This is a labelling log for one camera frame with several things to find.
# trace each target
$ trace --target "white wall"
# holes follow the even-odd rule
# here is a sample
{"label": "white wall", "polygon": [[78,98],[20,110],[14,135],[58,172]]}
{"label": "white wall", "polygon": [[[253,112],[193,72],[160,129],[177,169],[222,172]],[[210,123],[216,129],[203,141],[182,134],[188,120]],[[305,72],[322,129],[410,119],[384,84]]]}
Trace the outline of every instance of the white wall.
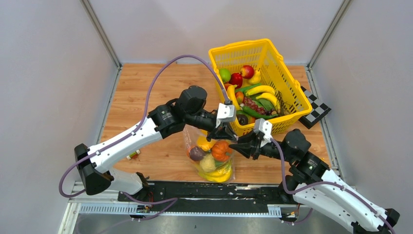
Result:
{"label": "white wall", "polygon": [[0,233],[56,233],[59,179],[96,140],[115,66],[78,0],[2,1],[0,35]]}
{"label": "white wall", "polygon": [[287,63],[307,63],[341,0],[91,0],[121,62],[209,60],[210,48],[269,38]]}
{"label": "white wall", "polygon": [[412,233],[413,2],[353,1],[314,67],[344,178]]}

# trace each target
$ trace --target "clear plastic bag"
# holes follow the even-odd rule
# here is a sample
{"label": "clear plastic bag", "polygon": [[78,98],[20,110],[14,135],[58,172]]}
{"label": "clear plastic bag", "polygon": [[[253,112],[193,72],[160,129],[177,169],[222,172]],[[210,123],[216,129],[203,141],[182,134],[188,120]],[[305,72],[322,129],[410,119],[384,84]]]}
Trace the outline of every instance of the clear plastic bag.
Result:
{"label": "clear plastic bag", "polygon": [[208,181],[225,183],[234,176],[234,150],[229,140],[207,141],[207,132],[192,126],[184,129],[186,155],[198,175]]}

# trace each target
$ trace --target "robotic arm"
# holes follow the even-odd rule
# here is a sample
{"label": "robotic arm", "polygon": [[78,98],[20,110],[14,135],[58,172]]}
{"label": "robotic arm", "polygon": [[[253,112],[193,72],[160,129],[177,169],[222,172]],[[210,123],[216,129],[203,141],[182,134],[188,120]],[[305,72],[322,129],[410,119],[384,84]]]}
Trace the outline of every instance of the robotic arm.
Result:
{"label": "robotic arm", "polygon": [[320,158],[308,152],[311,144],[298,129],[287,133],[282,142],[276,142],[271,136],[272,124],[258,119],[252,132],[238,138],[229,125],[236,117],[232,103],[220,103],[218,110],[208,112],[203,109],[206,98],[207,93],[203,88],[191,86],[179,98],[149,112],[140,128],[140,123],[137,123],[100,144],[89,148],[84,144],[76,146],[76,161],[91,156],[77,167],[86,193],[95,195],[106,189],[131,195],[139,192],[147,186],[142,174],[129,174],[112,166],[136,149],[180,132],[189,124],[208,131],[208,140],[230,139],[237,142],[231,144],[230,148],[247,158],[256,160],[259,155],[263,155],[287,161],[292,175],[285,177],[283,184],[286,187],[280,190],[285,190],[285,193],[281,195],[325,214],[351,233],[388,234],[389,229],[397,223],[400,216],[397,211],[383,209],[366,200]]}

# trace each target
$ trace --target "gray floor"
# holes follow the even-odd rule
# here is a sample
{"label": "gray floor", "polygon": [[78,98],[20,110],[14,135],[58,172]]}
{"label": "gray floor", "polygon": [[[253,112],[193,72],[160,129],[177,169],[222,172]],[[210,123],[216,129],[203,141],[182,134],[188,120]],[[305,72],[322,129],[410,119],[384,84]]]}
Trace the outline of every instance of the gray floor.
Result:
{"label": "gray floor", "polygon": [[[308,209],[302,208],[301,218]],[[130,219],[127,215],[82,214],[79,232],[96,234],[109,226]],[[275,218],[228,218],[160,216],[153,220],[126,222],[111,228],[106,234],[348,234],[342,226],[318,212],[305,223],[291,227]]]}

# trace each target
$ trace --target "perforated metal strip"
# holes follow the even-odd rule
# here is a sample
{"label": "perforated metal strip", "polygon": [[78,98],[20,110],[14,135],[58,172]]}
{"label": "perforated metal strip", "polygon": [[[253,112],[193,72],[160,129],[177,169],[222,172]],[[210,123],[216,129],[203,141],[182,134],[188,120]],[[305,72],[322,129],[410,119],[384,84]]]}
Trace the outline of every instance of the perforated metal strip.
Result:
{"label": "perforated metal strip", "polygon": [[[82,203],[79,214],[112,215],[154,215],[156,212],[140,213],[136,204]],[[207,212],[164,212],[161,215],[214,216],[214,217],[281,217],[280,207],[269,205],[267,213],[207,213]]]}

